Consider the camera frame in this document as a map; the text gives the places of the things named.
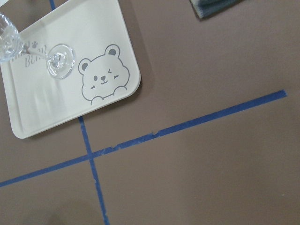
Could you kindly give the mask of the cream bear serving tray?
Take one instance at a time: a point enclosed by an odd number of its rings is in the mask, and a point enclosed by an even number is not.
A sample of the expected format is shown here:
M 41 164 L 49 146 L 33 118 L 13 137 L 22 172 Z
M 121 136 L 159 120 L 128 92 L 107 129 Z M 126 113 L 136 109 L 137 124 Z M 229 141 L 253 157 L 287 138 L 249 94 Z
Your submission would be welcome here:
M 25 30 L 30 46 L 67 44 L 75 64 L 65 79 L 22 55 L 1 65 L 10 124 L 24 139 L 132 95 L 141 74 L 117 0 L 69 0 Z

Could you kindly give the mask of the clear wine glass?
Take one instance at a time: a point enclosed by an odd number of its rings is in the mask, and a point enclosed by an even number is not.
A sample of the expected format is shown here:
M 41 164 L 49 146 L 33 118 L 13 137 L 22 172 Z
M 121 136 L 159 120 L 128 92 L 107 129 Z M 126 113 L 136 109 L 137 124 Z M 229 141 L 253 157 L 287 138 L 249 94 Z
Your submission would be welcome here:
M 58 44 L 47 53 L 32 50 L 23 42 L 11 20 L 4 14 L 0 14 L 0 62 L 8 62 L 20 54 L 44 59 L 47 72 L 56 79 L 68 77 L 75 65 L 75 52 L 70 46 Z

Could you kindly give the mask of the grey yellow folded cloth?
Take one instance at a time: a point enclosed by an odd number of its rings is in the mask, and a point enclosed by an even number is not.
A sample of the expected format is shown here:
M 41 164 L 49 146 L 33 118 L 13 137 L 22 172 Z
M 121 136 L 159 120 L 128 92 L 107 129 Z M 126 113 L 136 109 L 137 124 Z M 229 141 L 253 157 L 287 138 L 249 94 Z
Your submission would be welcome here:
M 199 19 L 207 19 L 240 2 L 240 0 L 190 0 Z

